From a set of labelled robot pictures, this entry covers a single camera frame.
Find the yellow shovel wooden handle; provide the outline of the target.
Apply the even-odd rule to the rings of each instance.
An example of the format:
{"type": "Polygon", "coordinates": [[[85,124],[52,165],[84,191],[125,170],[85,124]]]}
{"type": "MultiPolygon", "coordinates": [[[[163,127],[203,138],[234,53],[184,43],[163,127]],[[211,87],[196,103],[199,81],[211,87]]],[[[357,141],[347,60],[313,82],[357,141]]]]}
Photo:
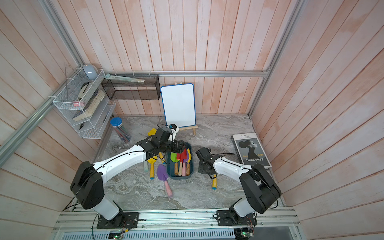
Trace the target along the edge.
{"type": "Polygon", "coordinates": [[[191,171],[191,164],[190,164],[190,161],[191,161],[191,159],[192,159],[192,154],[191,154],[191,151],[190,151],[189,148],[187,149],[187,157],[188,157],[188,159],[187,159],[187,161],[186,161],[186,163],[187,163],[186,176],[189,176],[189,175],[190,175],[190,171],[191,171]]]}

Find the green trowel wooden handle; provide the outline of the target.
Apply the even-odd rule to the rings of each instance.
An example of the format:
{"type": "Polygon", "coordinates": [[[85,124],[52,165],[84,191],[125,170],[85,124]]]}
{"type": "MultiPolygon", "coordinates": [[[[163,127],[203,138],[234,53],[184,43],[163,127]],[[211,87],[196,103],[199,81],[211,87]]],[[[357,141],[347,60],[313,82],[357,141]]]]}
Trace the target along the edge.
{"type": "Polygon", "coordinates": [[[177,176],[179,174],[179,166],[178,166],[178,154],[171,153],[171,161],[174,162],[174,174],[177,176]]]}

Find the red shovel wooden handle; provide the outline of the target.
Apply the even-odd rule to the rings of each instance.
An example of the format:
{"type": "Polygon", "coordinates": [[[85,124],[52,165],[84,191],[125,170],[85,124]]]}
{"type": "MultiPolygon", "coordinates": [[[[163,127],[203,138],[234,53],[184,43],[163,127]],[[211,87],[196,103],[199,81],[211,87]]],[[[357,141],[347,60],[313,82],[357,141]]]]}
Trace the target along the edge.
{"type": "Polygon", "coordinates": [[[184,149],[184,151],[181,154],[178,154],[178,159],[180,160],[178,176],[186,176],[185,160],[187,160],[187,156],[188,156],[187,149],[184,149]]]}

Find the purple trowel pink handle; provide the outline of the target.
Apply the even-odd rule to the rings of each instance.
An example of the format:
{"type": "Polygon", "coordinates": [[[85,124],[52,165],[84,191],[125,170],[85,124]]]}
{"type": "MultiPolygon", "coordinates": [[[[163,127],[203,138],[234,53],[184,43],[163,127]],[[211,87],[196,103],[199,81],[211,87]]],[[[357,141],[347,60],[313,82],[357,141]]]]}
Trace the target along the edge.
{"type": "Polygon", "coordinates": [[[187,161],[188,157],[187,157],[187,149],[185,149],[182,153],[182,176],[186,176],[186,168],[187,168],[187,164],[186,164],[186,161],[187,161]]]}

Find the green trowel yellow handle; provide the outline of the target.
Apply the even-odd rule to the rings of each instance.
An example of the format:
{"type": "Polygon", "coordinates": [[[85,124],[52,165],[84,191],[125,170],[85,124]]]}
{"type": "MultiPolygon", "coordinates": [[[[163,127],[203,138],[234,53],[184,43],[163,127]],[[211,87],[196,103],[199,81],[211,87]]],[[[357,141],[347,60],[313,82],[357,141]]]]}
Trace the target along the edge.
{"type": "Polygon", "coordinates": [[[217,175],[213,175],[213,181],[212,181],[212,189],[216,190],[218,186],[218,180],[217,180],[217,175]]]}

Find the light blue small shovel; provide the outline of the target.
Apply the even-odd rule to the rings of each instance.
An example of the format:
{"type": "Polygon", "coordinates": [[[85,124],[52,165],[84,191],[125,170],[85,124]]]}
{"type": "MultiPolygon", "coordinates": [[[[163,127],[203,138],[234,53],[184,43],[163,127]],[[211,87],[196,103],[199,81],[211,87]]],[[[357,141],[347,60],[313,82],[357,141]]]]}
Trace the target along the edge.
{"type": "Polygon", "coordinates": [[[144,162],[143,162],[143,165],[144,165],[144,171],[145,171],[145,172],[148,172],[148,171],[149,171],[148,162],[147,162],[147,161],[144,161],[144,162]]]}

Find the purple shovel pink handle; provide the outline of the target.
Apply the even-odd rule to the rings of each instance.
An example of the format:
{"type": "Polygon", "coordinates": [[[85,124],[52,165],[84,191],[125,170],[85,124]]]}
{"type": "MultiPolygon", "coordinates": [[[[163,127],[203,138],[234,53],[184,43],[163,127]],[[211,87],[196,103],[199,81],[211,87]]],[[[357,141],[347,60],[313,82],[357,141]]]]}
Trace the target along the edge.
{"type": "Polygon", "coordinates": [[[170,188],[170,185],[168,183],[168,174],[167,174],[167,168],[165,167],[165,165],[158,165],[158,168],[157,168],[157,176],[158,176],[158,179],[163,181],[164,182],[164,185],[165,185],[165,191],[167,192],[167,195],[169,198],[172,198],[173,197],[173,192],[170,188]]]}

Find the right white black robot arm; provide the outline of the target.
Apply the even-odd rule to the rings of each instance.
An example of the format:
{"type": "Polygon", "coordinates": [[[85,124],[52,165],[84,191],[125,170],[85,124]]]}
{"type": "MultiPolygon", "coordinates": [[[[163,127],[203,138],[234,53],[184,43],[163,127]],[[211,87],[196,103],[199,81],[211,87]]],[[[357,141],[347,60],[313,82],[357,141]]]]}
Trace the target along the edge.
{"type": "Polygon", "coordinates": [[[242,165],[228,160],[223,154],[212,155],[205,147],[196,151],[199,158],[199,173],[225,175],[241,183],[245,197],[235,202],[228,210],[218,210],[214,219],[219,226],[257,224],[256,213],[263,214],[282,196],[277,183],[261,164],[242,165]]]}

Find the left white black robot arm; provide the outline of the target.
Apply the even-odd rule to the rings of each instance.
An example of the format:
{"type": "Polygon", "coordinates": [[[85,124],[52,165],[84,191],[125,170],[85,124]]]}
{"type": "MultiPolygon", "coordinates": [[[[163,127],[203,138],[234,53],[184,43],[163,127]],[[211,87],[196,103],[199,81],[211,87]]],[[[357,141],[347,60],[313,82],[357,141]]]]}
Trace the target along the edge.
{"type": "Polygon", "coordinates": [[[105,195],[104,184],[117,174],[148,161],[159,153],[182,153],[186,145],[184,141],[176,140],[179,130],[175,124],[161,125],[154,135],[137,142],[125,152],[94,164],[83,162],[70,185],[74,198],[83,209],[97,212],[100,220],[108,226],[113,229],[121,228],[128,220],[118,204],[105,195]]]}

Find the yellow shovel blue tip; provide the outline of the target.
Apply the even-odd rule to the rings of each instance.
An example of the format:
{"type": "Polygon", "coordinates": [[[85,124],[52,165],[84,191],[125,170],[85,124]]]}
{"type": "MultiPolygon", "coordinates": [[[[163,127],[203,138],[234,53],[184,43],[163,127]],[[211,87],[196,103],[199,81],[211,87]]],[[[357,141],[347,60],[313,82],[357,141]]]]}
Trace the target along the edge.
{"type": "Polygon", "coordinates": [[[150,159],[147,160],[147,162],[151,165],[150,167],[150,179],[153,180],[155,178],[155,167],[154,167],[154,163],[157,161],[157,156],[155,157],[152,157],[150,159]]]}

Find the small wooden easel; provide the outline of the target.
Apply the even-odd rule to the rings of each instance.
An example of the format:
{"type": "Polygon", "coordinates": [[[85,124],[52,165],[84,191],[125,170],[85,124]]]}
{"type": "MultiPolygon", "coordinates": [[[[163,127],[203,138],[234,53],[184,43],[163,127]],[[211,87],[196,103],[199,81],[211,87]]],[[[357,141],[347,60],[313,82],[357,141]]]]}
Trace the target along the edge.
{"type": "Polygon", "coordinates": [[[189,126],[189,127],[181,127],[180,131],[186,131],[186,130],[193,130],[193,135],[196,135],[196,129],[198,128],[198,125],[189,126]]]}

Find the black cover book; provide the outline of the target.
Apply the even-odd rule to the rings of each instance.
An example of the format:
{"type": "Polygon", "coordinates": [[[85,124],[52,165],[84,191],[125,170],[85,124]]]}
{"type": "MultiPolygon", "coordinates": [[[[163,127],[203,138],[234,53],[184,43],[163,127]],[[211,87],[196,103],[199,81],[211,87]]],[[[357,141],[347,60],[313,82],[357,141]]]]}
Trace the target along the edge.
{"type": "Polygon", "coordinates": [[[240,163],[250,166],[261,164],[265,169],[270,169],[272,167],[255,132],[235,134],[232,135],[231,138],[235,144],[240,163]]]}

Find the blue lid pencil tube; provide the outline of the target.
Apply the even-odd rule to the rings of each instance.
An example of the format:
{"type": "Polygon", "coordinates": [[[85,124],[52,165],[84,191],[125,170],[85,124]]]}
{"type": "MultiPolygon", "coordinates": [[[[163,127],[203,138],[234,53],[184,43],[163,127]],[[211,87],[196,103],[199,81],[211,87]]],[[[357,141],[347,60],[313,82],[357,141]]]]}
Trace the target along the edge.
{"type": "Polygon", "coordinates": [[[125,129],[122,119],[119,117],[112,118],[110,123],[114,128],[115,132],[118,134],[120,140],[123,141],[124,143],[129,143],[131,140],[131,137],[128,134],[127,130],[125,129]]]}

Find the grey round object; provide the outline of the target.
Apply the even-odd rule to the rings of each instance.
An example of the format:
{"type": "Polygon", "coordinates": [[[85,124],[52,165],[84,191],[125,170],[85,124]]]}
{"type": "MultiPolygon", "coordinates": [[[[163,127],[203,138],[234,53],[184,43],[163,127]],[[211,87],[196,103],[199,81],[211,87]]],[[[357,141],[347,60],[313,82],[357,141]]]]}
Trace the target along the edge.
{"type": "Polygon", "coordinates": [[[90,81],[94,81],[97,79],[99,75],[99,71],[95,66],[91,64],[86,64],[86,65],[83,65],[82,68],[90,81]]]}

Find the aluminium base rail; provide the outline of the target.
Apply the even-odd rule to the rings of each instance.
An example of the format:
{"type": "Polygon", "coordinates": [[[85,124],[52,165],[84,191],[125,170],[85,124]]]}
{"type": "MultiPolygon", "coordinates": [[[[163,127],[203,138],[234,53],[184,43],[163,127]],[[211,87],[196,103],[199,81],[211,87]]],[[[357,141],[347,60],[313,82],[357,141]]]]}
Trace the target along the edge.
{"type": "MultiPolygon", "coordinates": [[[[218,228],[214,219],[216,209],[202,210],[147,210],[140,211],[135,220],[137,230],[175,230],[218,228]]],[[[97,213],[91,211],[61,213],[53,232],[88,232],[92,224],[97,224],[97,213]]],[[[300,226],[301,223],[293,208],[269,209],[256,216],[258,227],[300,226]]]]}

